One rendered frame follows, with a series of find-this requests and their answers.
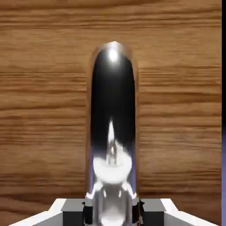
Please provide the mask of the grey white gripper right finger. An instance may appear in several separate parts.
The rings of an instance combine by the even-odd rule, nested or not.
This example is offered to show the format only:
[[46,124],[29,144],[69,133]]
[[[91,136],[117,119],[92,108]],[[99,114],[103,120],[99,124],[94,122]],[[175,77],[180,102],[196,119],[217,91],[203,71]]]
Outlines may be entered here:
[[171,199],[138,199],[132,207],[132,226],[218,226],[177,209]]

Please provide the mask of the curved shiny metal door handle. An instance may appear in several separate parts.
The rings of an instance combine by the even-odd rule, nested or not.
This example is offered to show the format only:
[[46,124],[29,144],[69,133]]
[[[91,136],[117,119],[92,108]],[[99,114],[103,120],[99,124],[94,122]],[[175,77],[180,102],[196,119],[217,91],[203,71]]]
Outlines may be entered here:
[[137,67],[112,41],[97,47],[87,82],[84,226],[137,226]]

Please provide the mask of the light wood cabinet door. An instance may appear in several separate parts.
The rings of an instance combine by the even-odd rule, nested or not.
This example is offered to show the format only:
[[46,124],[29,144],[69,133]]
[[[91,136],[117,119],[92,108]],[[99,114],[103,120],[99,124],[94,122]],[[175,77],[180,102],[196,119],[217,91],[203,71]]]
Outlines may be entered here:
[[143,197],[221,224],[222,0],[0,0],[0,226],[85,193],[97,46],[139,69]]

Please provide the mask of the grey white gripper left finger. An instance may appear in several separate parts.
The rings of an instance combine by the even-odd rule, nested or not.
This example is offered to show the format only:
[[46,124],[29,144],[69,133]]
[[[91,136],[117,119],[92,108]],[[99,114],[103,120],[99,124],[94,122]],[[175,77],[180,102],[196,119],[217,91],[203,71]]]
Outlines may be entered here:
[[9,226],[92,226],[83,202],[84,199],[57,198],[49,210]]

